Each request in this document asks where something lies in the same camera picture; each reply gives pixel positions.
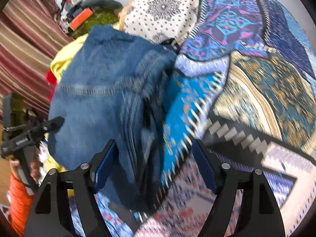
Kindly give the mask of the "person's left hand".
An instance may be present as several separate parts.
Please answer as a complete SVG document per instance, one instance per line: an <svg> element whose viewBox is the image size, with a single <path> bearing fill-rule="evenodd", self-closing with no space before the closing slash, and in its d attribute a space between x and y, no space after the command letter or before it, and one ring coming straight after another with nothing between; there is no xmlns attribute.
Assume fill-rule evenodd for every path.
<svg viewBox="0 0 316 237"><path fill-rule="evenodd" d="M41 162L39 160L39 149L35 149L35 155L29 164L30 166L30 176L33 178L34 181L39 181L41 174L40 174L40 167L41 167ZM18 174L18 166L20 165L20 161L17 158L11 158L9 159L10 162L10 186L15 182L20 181L20 176Z"/></svg>

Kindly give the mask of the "orange sleeve forearm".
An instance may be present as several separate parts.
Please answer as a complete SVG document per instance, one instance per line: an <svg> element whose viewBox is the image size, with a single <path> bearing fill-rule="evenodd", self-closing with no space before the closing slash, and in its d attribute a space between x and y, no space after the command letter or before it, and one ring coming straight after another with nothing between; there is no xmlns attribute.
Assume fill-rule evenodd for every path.
<svg viewBox="0 0 316 237"><path fill-rule="evenodd" d="M28 195L23 183L13 173L10 174L9 192L11 226L19 236L24 236L28 213L35 196Z"/></svg>

